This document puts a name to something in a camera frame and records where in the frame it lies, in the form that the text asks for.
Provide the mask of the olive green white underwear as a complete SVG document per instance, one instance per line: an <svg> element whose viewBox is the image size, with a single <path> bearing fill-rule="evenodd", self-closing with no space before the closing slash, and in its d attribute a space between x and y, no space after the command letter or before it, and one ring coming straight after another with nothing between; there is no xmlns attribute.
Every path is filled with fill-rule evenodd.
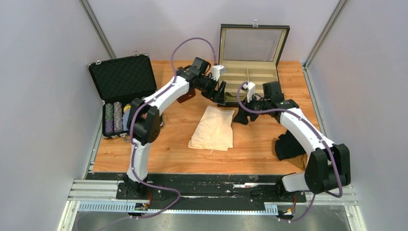
<svg viewBox="0 0 408 231"><path fill-rule="evenodd" d="M238 93L233 93L233 92L226 92L225 93L225 100L227 102L237 102L237 101L242 101L245 98L246 94L238 94Z"/></svg>

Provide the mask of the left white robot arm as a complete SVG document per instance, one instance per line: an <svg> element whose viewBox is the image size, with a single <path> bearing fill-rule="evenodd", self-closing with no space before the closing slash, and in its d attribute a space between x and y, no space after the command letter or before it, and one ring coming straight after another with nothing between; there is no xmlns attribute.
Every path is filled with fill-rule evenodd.
<svg viewBox="0 0 408 231"><path fill-rule="evenodd" d="M195 95L195 90L217 104L225 104L226 82L220 76L227 68L221 64L211 65L196 57L193 63L174 72L171 80L154 94L136 98L131 104L128 130L131 136L131 156L124 184L136 199L147 194L147 165L151 144L161 130L161 115L173 102L182 103Z"/></svg>

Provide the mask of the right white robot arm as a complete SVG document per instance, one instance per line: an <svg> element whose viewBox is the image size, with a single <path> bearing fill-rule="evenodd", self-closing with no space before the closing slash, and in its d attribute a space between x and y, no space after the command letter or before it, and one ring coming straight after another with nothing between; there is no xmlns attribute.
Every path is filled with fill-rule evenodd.
<svg viewBox="0 0 408 231"><path fill-rule="evenodd" d="M343 187L351 182L348 147L324 136L294 100L284 98L279 82L264 83L264 95L260 98L255 93L255 87L251 81L245 81L239 86L237 92L245 91L246 97L238 101L239 111L233 121L246 125L249 121L255 121L259 115L270 115L287 129L275 143L278 157L288 159L307 155L303 172L283 176L278 181L276 197L287 201L296 191L342 197Z"/></svg>

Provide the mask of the beige underwear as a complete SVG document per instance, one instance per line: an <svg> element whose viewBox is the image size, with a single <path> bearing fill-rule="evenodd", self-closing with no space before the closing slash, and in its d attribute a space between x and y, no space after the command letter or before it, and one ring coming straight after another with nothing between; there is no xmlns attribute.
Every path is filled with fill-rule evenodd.
<svg viewBox="0 0 408 231"><path fill-rule="evenodd" d="M201 117L188 147L227 151L233 147L233 130L231 127L234 110L222 110L208 106Z"/></svg>

